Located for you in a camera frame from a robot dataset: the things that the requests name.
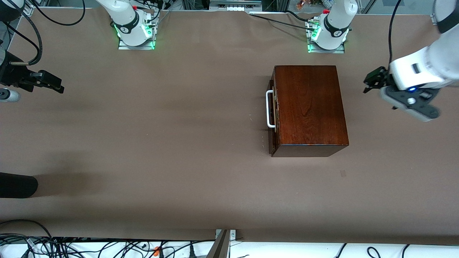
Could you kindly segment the aluminium post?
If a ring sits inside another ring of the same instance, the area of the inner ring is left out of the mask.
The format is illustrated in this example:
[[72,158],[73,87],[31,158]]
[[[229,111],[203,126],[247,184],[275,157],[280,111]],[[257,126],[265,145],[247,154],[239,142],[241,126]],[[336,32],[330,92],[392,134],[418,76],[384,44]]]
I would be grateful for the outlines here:
[[205,258],[229,258],[232,241],[236,241],[236,230],[216,230],[216,240]]

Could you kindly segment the black rounded object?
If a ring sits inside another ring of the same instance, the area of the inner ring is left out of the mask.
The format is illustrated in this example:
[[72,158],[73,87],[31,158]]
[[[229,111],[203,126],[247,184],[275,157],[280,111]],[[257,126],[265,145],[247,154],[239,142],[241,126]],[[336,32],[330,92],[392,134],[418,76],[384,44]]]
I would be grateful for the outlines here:
[[29,198],[33,196],[39,183],[29,175],[0,172],[0,198]]

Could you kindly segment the dark brown wooden cabinet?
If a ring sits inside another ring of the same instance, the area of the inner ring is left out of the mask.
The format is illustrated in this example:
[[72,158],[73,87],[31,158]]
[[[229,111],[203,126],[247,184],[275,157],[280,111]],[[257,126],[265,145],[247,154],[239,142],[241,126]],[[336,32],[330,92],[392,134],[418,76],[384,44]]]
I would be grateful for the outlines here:
[[336,66],[275,66],[271,80],[280,122],[271,157],[329,157],[349,146]]

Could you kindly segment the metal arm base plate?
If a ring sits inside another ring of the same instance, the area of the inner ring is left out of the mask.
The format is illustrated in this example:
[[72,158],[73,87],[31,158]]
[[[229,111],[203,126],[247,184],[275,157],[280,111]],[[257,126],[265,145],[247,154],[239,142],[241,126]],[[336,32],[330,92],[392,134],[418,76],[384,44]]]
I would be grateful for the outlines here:
[[155,49],[156,36],[158,33],[159,18],[154,18],[151,13],[144,10],[136,10],[138,23],[130,30],[127,27],[115,25],[119,37],[119,49]]
[[346,41],[346,37],[344,40],[341,42],[340,46],[336,49],[324,49],[320,47],[317,42],[315,42],[313,39],[317,37],[320,32],[322,31],[319,21],[313,21],[312,19],[309,19],[308,21],[305,22],[306,28],[312,28],[313,31],[306,30],[306,36],[307,36],[307,44],[308,44],[308,53],[332,53],[332,54],[344,54],[345,53],[345,44],[344,42]]

